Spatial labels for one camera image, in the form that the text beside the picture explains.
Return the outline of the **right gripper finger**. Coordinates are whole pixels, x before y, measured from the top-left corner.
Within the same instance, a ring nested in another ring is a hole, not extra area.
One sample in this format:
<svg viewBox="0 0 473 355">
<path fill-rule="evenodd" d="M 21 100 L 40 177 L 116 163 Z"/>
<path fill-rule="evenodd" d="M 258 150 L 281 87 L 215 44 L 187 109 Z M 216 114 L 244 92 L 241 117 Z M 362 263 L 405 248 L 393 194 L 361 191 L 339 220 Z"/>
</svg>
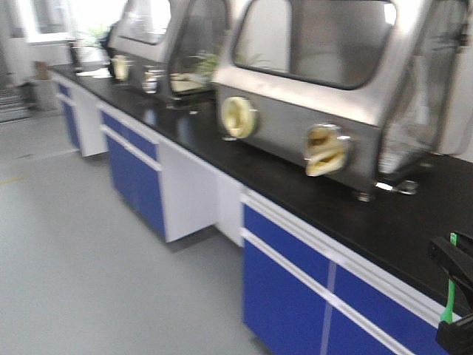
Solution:
<svg viewBox="0 0 473 355">
<path fill-rule="evenodd" d="M 435 339 L 448 354 L 472 354 L 472 314 L 451 323 L 441 321 Z"/>
<path fill-rule="evenodd" d="M 472 236 L 458 231 L 454 246 L 447 237 L 430 240 L 428 256 L 459 286 L 465 296 L 472 295 Z"/>
</svg>

